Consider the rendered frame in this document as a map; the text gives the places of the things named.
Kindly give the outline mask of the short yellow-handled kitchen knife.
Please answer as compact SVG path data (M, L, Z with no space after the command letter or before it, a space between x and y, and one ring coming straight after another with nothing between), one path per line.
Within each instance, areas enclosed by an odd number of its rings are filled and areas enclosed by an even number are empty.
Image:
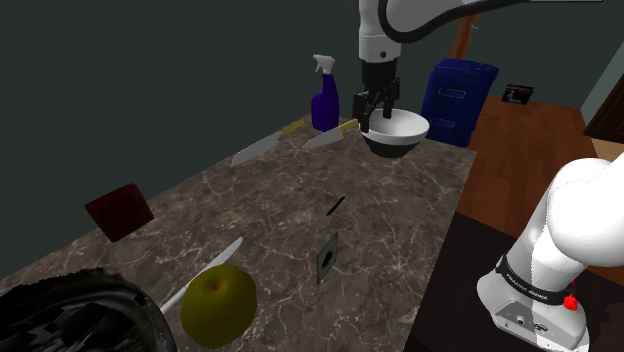
M311 138L303 145L303 148L315 148L340 141L344 138L345 131L358 128L359 121L357 119L349 120L348 122Z

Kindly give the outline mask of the green apple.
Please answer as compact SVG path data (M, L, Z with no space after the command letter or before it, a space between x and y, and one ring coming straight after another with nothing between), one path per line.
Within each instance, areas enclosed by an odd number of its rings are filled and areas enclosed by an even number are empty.
M218 349L247 330L256 310L252 276L236 265L221 264L191 281L182 299L180 320L198 345Z

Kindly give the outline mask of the white and black bowl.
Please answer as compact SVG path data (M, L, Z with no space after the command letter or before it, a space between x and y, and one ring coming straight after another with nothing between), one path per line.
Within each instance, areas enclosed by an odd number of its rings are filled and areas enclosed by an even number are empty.
M414 149L427 135L430 124L417 113L393 108L389 119L384 109L375 109L369 118L369 131L362 132L364 141L376 155L401 158Z

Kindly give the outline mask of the grey flat card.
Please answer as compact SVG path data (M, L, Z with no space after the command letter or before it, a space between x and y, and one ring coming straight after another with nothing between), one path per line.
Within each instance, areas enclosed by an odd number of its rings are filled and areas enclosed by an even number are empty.
M316 257L316 282L320 284L336 262L338 253L338 233L335 233Z

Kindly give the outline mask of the dark red box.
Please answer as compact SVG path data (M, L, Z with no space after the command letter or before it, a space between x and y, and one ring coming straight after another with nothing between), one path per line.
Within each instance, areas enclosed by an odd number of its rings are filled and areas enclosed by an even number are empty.
M117 242L154 219L136 184L127 184L85 205L110 242Z

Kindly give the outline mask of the silver table knife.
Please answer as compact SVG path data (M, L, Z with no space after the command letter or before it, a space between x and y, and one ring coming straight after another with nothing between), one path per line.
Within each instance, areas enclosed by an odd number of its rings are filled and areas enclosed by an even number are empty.
M208 265L200 270L190 281L188 281L183 287L181 287L169 300L160 306L162 314L166 314L175 304L177 304L184 296L191 282L202 274L204 271L211 269L212 267L224 264L241 246L243 237L237 238L226 249L219 253Z

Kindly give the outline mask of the dark wall picture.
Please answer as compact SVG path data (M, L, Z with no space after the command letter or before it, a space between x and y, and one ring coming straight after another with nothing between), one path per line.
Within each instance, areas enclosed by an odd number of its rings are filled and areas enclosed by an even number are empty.
M533 91L533 87L508 84L501 100L508 103L527 105Z

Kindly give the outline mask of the large black bowl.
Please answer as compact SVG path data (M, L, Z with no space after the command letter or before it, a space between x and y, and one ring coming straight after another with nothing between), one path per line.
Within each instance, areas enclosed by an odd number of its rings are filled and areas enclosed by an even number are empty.
M157 304L102 268L0 296L0 352L178 352Z

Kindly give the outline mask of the blue cabinet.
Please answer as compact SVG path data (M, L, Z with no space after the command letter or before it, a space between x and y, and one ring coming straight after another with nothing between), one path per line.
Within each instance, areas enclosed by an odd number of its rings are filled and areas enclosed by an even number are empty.
M432 70L420 115L427 139L467 147L499 69L469 60L443 59Z

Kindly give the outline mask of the dark brown door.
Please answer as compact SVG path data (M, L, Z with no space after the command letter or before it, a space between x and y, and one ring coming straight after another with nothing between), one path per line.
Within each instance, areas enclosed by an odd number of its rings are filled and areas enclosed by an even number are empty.
M624 144L624 73L583 134L593 139Z

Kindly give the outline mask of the long yellow-handled kitchen knife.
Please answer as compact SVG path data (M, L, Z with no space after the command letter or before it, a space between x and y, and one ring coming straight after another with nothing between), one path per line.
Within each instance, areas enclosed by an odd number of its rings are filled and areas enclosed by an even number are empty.
M272 149L273 147L275 147L278 142L279 139L282 135L284 134L288 134L292 131L294 131L297 128L302 127L305 124L305 120L304 119L299 119L291 124L289 124L288 126L282 128L281 130L277 131L276 133L267 136L265 138L263 138L262 140L259 140L257 142L255 142L252 145L249 145L248 147L246 147L245 149L239 151L234 158L231 161L230 166L234 167L236 165L239 165L243 162L249 161L251 159L253 159L254 157Z

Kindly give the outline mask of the brown wooden frame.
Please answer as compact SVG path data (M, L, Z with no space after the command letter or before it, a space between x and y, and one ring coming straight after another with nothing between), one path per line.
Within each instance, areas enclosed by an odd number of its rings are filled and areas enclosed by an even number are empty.
M459 60L466 58L473 31L477 28L477 19L478 15L473 14L463 17L458 21L449 58Z

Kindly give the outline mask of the purple spray bottle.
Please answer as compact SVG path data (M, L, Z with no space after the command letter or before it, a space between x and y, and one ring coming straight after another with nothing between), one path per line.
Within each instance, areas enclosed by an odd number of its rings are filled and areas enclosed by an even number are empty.
M315 129L325 132L339 124L339 95L332 68L335 59L331 56L314 54L316 71L322 70L322 90L311 100L311 122Z

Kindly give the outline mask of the dark robot stand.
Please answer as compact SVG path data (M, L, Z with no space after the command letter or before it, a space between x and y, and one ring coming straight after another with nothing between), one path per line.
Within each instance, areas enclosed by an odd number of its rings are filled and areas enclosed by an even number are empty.
M498 329L478 299L478 279L515 238L461 213L451 221L404 352L543 352ZM624 352L624 286L591 271L576 279L590 352Z

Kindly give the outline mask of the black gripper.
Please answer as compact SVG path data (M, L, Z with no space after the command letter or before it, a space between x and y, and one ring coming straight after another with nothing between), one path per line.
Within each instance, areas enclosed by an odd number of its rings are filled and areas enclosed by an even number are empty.
M381 63L361 61L361 80L364 85L364 91L353 95L352 118L358 121L359 129L362 133L369 132L369 119L372 111L375 109L374 98L378 92L381 92L381 96L377 103L384 103L383 117L390 119L392 116L394 102L398 97L396 94L385 94L384 90L390 88L397 78L397 62L397 58Z

